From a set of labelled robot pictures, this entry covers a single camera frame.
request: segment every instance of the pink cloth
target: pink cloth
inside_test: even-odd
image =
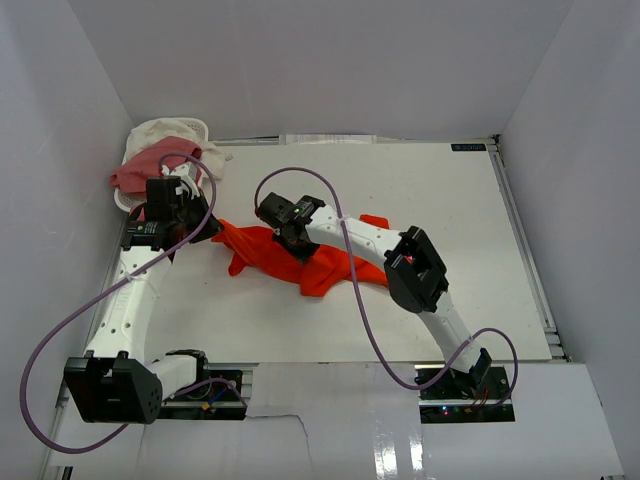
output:
[[[120,165],[109,176],[109,183],[119,188],[122,193],[132,195],[145,195],[147,178],[157,177],[158,160],[166,153],[183,152],[200,158],[202,150],[198,145],[190,140],[179,137],[166,137],[149,148],[146,148],[124,165]],[[182,165],[187,160],[184,157],[170,157],[165,161],[165,165],[170,169]]]

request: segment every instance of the red cloth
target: red cloth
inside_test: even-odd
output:
[[[190,140],[179,137],[166,137],[144,149],[124,165],[116,168],[109,177],[109,183],[119,188],[122,193],[144,196],[147,178],[159,175],[158,160],[162,155],[171,152],[188,153],[198,159],[202,154],[200,147]],[[169,157],[164,164],[169,169],[173,169],[186,161],[184,157]]]
[[[389,228],[385,218],[361,215],[360,220],[380,228]],[[221,220],[224,230],[212,241],[224,243],[235,253],[229,265],[229,275],[235,277],[244,267],[258,267],[267,275],[300,285],[300,293],[323,297],[340,280],[351,280],[348,255],[334,247],[321,245],[315,255],[301,264],[278,243],[271,240],[273,232],[266,227],[237,228]],[[386,275],[374,265],[356,257],[358,281],[387,287]]]

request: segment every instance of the white wall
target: white wall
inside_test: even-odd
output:
[[[135,121],[214,138],[502,132],[571,0],[70,0]]]
[[[640,478],[640,5],[576,0],[504,133],[567,351],[585,361]]]
[[[36,343],[99,292],[122,216],[107,176],[131,120],[64,0],[0,4],[0,471],[37,478],[45,448],[20,416]],[[29,399],[49,432],[65,359],[90,315],[36,364]]]
[[[428,477],[598,480],[622,474],[584,365],[521,365],[513,402],[515,422],[423,425]]]

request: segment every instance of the white table surface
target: white table surface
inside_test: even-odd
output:
[[[492,326],[514,341],[522,360],[550,358],[542,324],[487,152],[452,152],[449,144],[288,145],[226,147],[233,154],[218,184],[214,213],[236,226],[259,225],[253,193],[271,171],[298,165],[335,186],[345,213],[384,216],[391,228],[423,228],[448,268],[451,293],[469,330]],[[297,201],[310,194],[330,203],[326,188],[293,172],[272,179],[274,191]],[[232,252],[208,241],[177,253],[150,322],[146,358],[178,348],[206,351],[212,362],[376,361],[350,282],[322,299],[298,285],[247,267],[227,268]],[[392,361],[440,361],[440,349],[413,314],[388,292],[363,285],[378,342]],[[481,337],[494,360],[511,360],[504,341]]]

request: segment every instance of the orange cloth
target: orange cloth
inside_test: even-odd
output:
[[[360,220],[380,228],[389,228],[386,218],[361,215]],[[300,285],[300,293],[322,297],[340,280],[351,280],[348,255],[334,247],[321,245],[305,264],[299,263],[278,243],[271,240],[273,232],[266,227],[237,228],[220,220],[224,230],[212,242],[224,243],[235,252],[229,265],[229,275],[235,277],[244,267],[258,267],[267,275]],[[378,267],[356,257],[358,281],[387,287],[387,277]]]

